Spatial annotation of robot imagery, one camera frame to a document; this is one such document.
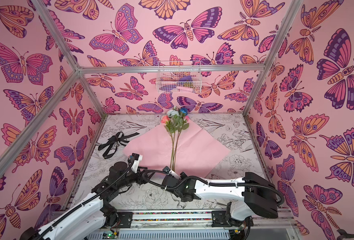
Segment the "pink purple wrapping paper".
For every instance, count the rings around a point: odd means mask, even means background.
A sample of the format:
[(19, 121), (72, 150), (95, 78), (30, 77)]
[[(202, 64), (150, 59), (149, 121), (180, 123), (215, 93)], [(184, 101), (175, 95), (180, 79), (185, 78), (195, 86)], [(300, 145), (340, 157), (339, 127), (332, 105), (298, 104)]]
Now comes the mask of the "pink purple wrapping paper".
[[(140, 165), (148, 169), (162, 170), (170, 165), (172, 151), (171, 137), (162, 124), (130, 140), (123, 153), (143, 156)], [(222, 161), (230, 149), (221, 144), (206, 130), (190, 121), (183, 130), (178, 142), (175, 169), (177, 174), (185, 172), (188, 176), (206, 177)]]

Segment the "black ribbon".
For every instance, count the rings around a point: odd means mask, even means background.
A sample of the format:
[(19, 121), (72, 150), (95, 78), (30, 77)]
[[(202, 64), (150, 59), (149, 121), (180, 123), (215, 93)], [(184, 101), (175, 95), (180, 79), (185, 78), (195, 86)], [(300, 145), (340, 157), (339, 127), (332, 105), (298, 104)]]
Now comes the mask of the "black ribbon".
[(105, 152), (102, 154), (102, 157), (104, 159), (110, 159), (115, 155), (119, 146), (126, 147), (130, 140), (138, 135), (139, 133), (137, 132), (130, 135), (125, 135), (123, 132), (118, 132), (117, 134), (110, 137), (106, 143), (100, 144), (98, 146), (98, 150), (105, 150)]

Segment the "small magenta fake flower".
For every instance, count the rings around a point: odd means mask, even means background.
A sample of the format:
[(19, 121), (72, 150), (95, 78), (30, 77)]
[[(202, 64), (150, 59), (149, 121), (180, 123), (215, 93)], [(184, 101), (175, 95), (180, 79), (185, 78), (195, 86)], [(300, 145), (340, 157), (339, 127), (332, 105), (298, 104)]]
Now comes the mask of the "small magenta fake flower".
[(187, 130), (189, 128), (189, 117), (188, 116), (184, 116), (182, 118), (182, 123), (179, 124), (179, 127), (178, 127), (178, 136), (177, 136), (177, 140), (176, 140), (176, 148), (178, 148), (178, 142), (179, 142), (179, 137), (182, 133), (182, 131), (184, 130)]

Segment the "blue fake flower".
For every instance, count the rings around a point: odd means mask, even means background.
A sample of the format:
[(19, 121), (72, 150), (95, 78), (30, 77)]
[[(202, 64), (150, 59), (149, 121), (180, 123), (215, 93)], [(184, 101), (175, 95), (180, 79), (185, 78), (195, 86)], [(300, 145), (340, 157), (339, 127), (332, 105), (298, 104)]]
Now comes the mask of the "blue fake flower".
[[(178, 117), (178, 124), (177, 124), (177, 127), (176, 127), (177, 132), (178, 132), (179, 124), (181, 124), (183, 122), (182, 118), (184, 116), (188, 116), (188, 110), (186, 108), (180, 108), (179, 109), (179, 113), (180, 113), (180, 116)], [(175, 140), (175, 152), (174, 152), (174, 167), (173, 167), (173, 170), (175, 170), (175, 168), (176, 168), (176, 158), (177, 158), (177, 151), (178, 151), (178, 148), (176, 148), (176, 140)]]

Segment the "pink fake rose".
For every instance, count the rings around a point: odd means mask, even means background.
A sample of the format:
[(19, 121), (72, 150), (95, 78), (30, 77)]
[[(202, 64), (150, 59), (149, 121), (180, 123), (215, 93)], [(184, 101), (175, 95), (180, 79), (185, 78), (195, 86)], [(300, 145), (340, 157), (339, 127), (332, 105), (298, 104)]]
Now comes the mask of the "pink fake rose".
[(174, 167), (174, 142), (175, 142), (175, 128), (174, 128), (174, 122), (173, 120), (167, 116), (164, 115), (161, 119), (161, 123), (164, 125), (166, 131), (168, 132), (169, 136), (171, 137), (171, 159), (170, 159), (170, 169), (173, 169)]

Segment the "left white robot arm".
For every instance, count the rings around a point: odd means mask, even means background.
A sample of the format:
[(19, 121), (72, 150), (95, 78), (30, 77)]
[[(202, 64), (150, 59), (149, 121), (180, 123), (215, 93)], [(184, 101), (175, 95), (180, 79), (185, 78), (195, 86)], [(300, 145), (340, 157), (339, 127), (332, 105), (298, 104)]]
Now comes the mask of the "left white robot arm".
[(109, 170), (109, 175), (97, 184), (78, 205), (66, 211), (40, 228), (30, 227), (24, 231), (21, 240), (65, 240), (83, 238), (104, 225), (113, 226), (117, 220), (117, 209), (110, 202), (125, 187), (141, 183), (139, 163), (143, 156), (133, 153), (127, 162), (117, 162)]

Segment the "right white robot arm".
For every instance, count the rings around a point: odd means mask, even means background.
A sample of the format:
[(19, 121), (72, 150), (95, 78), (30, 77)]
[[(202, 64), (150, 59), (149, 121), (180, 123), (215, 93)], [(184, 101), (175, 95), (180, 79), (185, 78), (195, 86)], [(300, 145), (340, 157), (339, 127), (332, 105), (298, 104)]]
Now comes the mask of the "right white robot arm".
[(207, 180), (184, 173), (178, 176), (169, 167), (162, 172), (166, 174), (162, 187), (182, 202), (215, 197), (229, 200), (224, 213), (212, 213), (213, 227), (240, 227), (254, 215), (277, 219), (278, 206), (285, 201), (273, 184), (252, 172), (231, 180)]

